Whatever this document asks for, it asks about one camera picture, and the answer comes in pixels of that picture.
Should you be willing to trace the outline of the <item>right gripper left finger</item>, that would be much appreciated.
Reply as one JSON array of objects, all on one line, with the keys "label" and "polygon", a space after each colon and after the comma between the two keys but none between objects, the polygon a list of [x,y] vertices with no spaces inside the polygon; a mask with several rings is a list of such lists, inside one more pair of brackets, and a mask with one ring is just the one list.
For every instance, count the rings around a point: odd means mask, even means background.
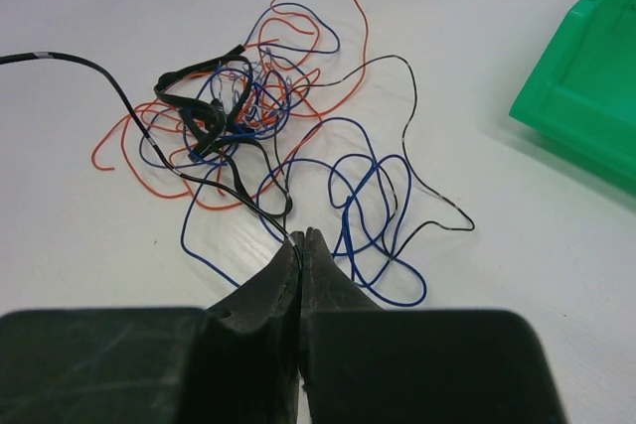
[{"label": "right gripper left finger", "polygon": [[206,396],[215,423],[294,423],[304,233],[208,309]]}]

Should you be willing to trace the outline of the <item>green plastic bin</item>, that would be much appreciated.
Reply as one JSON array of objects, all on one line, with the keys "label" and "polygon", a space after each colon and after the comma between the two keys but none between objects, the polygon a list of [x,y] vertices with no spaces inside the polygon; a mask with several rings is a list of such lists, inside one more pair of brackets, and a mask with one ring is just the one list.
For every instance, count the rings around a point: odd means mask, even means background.
[{"label": "green plastic bin", "polygon": [[578,0],[509,114],[634,181],[635,0]]}]

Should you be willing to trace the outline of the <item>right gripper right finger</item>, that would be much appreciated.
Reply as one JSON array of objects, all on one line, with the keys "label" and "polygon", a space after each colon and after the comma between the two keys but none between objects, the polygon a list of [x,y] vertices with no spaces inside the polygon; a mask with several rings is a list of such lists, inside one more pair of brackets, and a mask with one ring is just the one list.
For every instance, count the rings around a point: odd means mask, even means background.
[{"label": "right gripper right finger", "polygon": [[322,232],[305,235],[299,370],[313,423],[388,420],[388,312],[335,263]]}]

